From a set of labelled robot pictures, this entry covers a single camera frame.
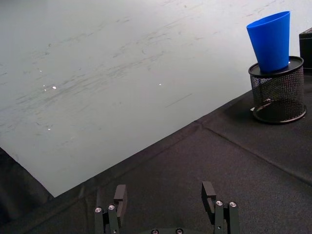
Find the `black fabric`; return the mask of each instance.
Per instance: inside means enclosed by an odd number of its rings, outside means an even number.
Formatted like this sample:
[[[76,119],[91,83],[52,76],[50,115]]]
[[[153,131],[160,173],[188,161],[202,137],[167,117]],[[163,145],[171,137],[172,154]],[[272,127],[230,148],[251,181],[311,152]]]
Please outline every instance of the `black fabric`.
[[[0,148],[0,226],[52,198],[36,179]]]
[[[308,109],[311,85],[307,78]],[[109,205],[116,186],[126,184],[122,233],[185,227],[212,234],[200,198],[205,180],[213,183],[219,199],[238,203],[242,233],[312,233],[311,117],[266,125],[253,119],[252,106],[250,93],[227,103],[1,227],[0,233],[94,233],[94,208]]]

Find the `blue plastic cup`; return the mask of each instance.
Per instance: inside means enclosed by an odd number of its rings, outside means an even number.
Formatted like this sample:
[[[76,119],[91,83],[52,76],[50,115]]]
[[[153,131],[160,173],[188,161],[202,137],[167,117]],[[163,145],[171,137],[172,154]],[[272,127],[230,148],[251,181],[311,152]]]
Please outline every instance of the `blue plastic cup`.
[[[290,15],[284,11],[247,25],[261,72],[270,73],[288,66]]]

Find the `mesh pencil holder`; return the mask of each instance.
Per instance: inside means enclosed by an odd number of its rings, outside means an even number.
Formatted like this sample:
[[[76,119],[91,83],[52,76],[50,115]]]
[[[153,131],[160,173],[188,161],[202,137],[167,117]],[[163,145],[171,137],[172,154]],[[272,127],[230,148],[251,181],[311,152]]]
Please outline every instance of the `mesh pencil holder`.
[[[303,103],[303,59],[290,56],[289,65],[273,73],[262,73],[258,63],[248,70],[253,89],[253,116],[266,123],[296,121],[307,112]]]

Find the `table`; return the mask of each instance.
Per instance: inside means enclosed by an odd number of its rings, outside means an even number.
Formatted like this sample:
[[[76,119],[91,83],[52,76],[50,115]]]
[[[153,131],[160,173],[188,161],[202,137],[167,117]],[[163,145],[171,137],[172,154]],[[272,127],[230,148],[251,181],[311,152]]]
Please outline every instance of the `table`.
[[[312,76],[305,77],[312,108]],[[312,232],[312,116],[286,125],[253,119],[248,92],[176,133],[54,198],[0,233],[94,232],[96,206],[126,184],[122,233],[185,227],[213,233],[200,189],[208,180],[218,198],[239,205],[241,232]]]

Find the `black box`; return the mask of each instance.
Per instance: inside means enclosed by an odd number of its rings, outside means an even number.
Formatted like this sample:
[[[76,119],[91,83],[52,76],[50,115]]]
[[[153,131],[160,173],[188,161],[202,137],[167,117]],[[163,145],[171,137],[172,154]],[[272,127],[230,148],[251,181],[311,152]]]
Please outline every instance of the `black box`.
[[[312,73],[312,28],[299,34],[300,57],[304,59],[304,72]]]

